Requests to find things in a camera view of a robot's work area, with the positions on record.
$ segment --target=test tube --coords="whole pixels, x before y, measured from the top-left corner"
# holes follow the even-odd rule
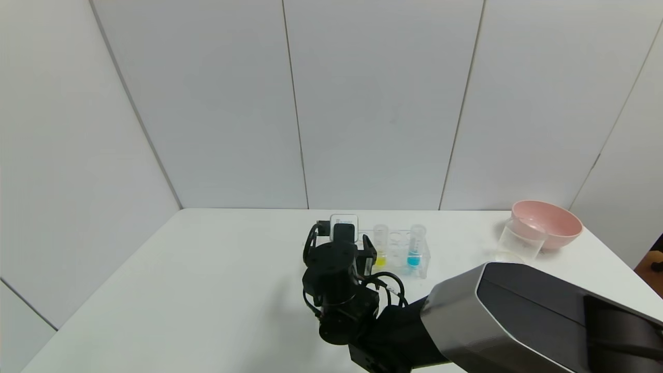
[[[389,244],[389,227],[378,224],[373,227],[373,245],[377,251],[375,265],[384,267],[387,264],[387,245]]]
[[[415,224],[410,228],[410,248],[408,250],[408,265],[418,267],[421,262],[421,252],[424,248],[426,239],[426,227],[421,224]]]

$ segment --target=black robotic arm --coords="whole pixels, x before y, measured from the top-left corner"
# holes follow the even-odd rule
[[[663,373],[663,323],[515,263],[485,263],[441,282],[408,304],[391,273],[371,273],[376,253],[355,227],[316,223],[304,247],[304,300],[320,336],[348,345],[350,358],[374,373],[407,373],[453,362],[476,372]],[[398,305],[380,278],[395,278]],[[379,294],[388,304],[378,314]],[[311,304],[307,294],[313,299]]]

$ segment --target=wall seam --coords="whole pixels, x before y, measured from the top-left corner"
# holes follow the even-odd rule
[[[456,131],[453,134],[453,143],[452,143],[452,151],[449,154],[449,163],[447,164],[447,172],[444,175],[444,183],[442,184],[442,194],[440,195],[440,204],[438,205],[438,210],[442,209],[442,201],[444,199],[444,191],[447,188],[447,182],[449,180],[449,172],[452,167],[452,159],[453,159],[453,150],[455,149],[455,144],[456,144],[456,139],[458,138],[458,131],[460,129],[460,121],[461,118],[463,117],[463,109],[465,108],[465,99],[467,97],[467,89],[469,88],[469,79],[472,75],[472,69],[474,67],[474,58],[477,55],[477,46],[479,45],[479,34],[481,33],[481,24],[483,23],[483,12],[486,9],[486,0],[483,0],[483,4],[481,5],[481,14],[479,15],[479,25],[477,26],[477,36],[474,39],[474,49],[472,50],[472,58],[469,61],[469,69],[467,71],[467,80],[465,81],[465,91],[463,92],[463,100],[460,103],[460,112],[458,113],[458,122],[456,123]]]
[[[294,90],[294,74],[292,73],[292,57],[290,55],[290,38],[288,36],[288,20],[286,19],[286,5],[285,0],[281,0],[281,7],[283,9],[283,27],[286,31],[286,48],[288,49],[288,65],[290,66],[290,80],[292,81],[292,99],[294,100],[294,116],[297,121],[297,136],[299,138],[299,154],[302,160],[302,176],[304,177],[304,194],[306,195],[306,208],[311,209],[308,203],[308,187],[306,185],[306,168],[304,167],[304,148],[302,146],[302,130],[299,126],[299,111],[297,110],[297,93]]]
[[[51,323],[44,315],[42,315],[41,312],[37,311],[37,309],[34,308],[33,305],[31,305],[30,302],[28,302],[28,300],[25,299],[18,291],[16,291],[16,289],[12,285],[9,285],[7,283],[7,280],[0,277],[0,283],[3,283],[7,287],[7,289],[9,289],[9,291],[14,293],[14,295],[16,295],[23,303],[25,303],[25,305],[28,306],[28,308],[31,309],[32,312],[35,313],[35,315],[39,316],[40,319],[42,319],[46,324],[48,324],[49,327],[53,328],[53,330],[55,331],[58,331],[58,328],[56,328],[55,325],[53,325],[53,323]]]
[[[629,102],[629,98],[631,98],[631,94],[633,93],[633,90],[635,89],[635,85],[638,84],[638,80],[640,79],[640,74],[642,74],[642,70],[644,70],[644,65],[647,63],[647,59],[649,59],[649,54],[652,52],[652,49],[654,48],[654,44],[656,43],[656,39],[658,38],[658,35],[660,34],[660,31],[661,31],[661,26],[663,26],[663,19],[661,19],[661,22],[658,24],[658,29],[656,29],[656,33],[654,34],[654,38],[652,39],[652,44],[649,46],[649,50],[647,50],[647,54],[644,56],[644,60],[642,61],[642,65],[640,65],[640,70],[638,70],[638,74],[635,76],[635,80],[633,81],[633,85],[631,86],[631,90],[629,90],[629,94],[626,96],[626,99],[624,100],[624,104],[622,105],[621,109],[619,110],[619,114],[617,114],[617,118],[615,119],[615,122],[613,123],[612,128],[610,129],[610,132],[608,132],[608,136],[605,138],[605,142],[603,142],[603,146],[601,146],[601,150],[599,151],[598,156],[596,156],[596,160],[594,160],[594,164],[589,169],[589,172],[587,173],[587,176],[585,176],[585,180],[583,180],[582,184],[580,185],[580,188],[578,188],[578,192],[575,194],[575,197],[571,201],[571,204],[569,205],[569,210],[571,210],[573,208],[573,204],[575,203],[575,200],[577,200],[578,196],[580,195],[580,192],[582,191],[582,188],[585,186],[585,183],[587,183],[587,180],[589,180],[589,176],[591,175],[591,172],[596,167],[596,164],[598,163],[599,158],[601,157],[601,154],[603,153],[603,150],[605,149],[606,144],[608,144],[608,141],[610,140],[610,136],[613,134],[613,131],[615,130],[615,128],[617,126],[617,123],[619,123],[619,118],[621,117],[622,113],[624,112],[624,108],[626,107],[626,104]]]
[[[93,0],[88,0],[90,3],[90,7],[92,8],[92,13],[94,14],[94,19],[97,21],[97,26],[99,27],[99,31],[101,32],[101,37],[103,38],[103,42],[106,44],[106,49],[108,50],[108,54],[111,57],[111,60],[113,61],[113,65],[115,67],[115,71],[117,72],[117,76],[120,79],[120,83],[122,83],[122,88],[125,91],[125,94],[127,95],[127,99],[129,100],[129,103],[131,104],[131,108],[133,109],[134,115],[136,115],[136,119],[138,120],[139,125],[141,126],[141,129],[143,131],[143,134],[145,135],[145,139],[147,140],[148,145],[150,146],[150,149],[152,149],[152,154],[154,154],[154,158],[156,159],[156,163],[159,166],[159,169],[161,170],[161,173],[164,175],[164,178],[166,179],[166,183],[168,183],[168,187],[170,188],[170,192],[172,193],[173,198],[175,198],[175,202],[177,203],[177,206],[180,210],[183,209],[182,203],[180,202],[180,197],[178,197],[177,192],[175,191],[175,188],[172,186],[172,182],[170,181],[170,177],[168,177],[168,173],[166,173],[166,169],[164,168],[163,163],[161,162],[161,158],[159,158],[158,154],[156,153],[156,148],[154,147],[154,143],[152,142],[152,139],[150,138],[150,135],[147,133],[147,129],[145,128],[145,124],[143,123],[143,118],[141,117],[140,113],[138,112],[138,107],[136,106],[136,103],[133,100],[133,97],[131,96],[131,93],[129,91],[129,87],[127,86],[127,82],[124,79],[124,75],[122,75],[122,71],[120,70],[120,66],[117,63],[117,59],[115,58],[115,54],[113,53],[113,49],[111,48],[111,43],[108,40],[108,36],[106,35],[105,30],[103,29],[103,25],[101,24],[101,19],[99,18],[99,13],[97,12],[97,8],[94,5]]]

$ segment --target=pink bowl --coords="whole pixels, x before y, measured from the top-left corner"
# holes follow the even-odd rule
[[[529,219],[541,225],[548,233],[543,244],[545,250],[556,250],[568,245],[582,233],[582,223],[567,210],[539,200],[522,200],[513,204],[511,216]]]

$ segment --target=test tube with blue liquid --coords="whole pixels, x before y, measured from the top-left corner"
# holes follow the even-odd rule
[[[417,268],[421,263],[421,253],[426,241],[426,227],[415,224],[410,228],[410,247],[408,249],[407,263],[412,268]]]

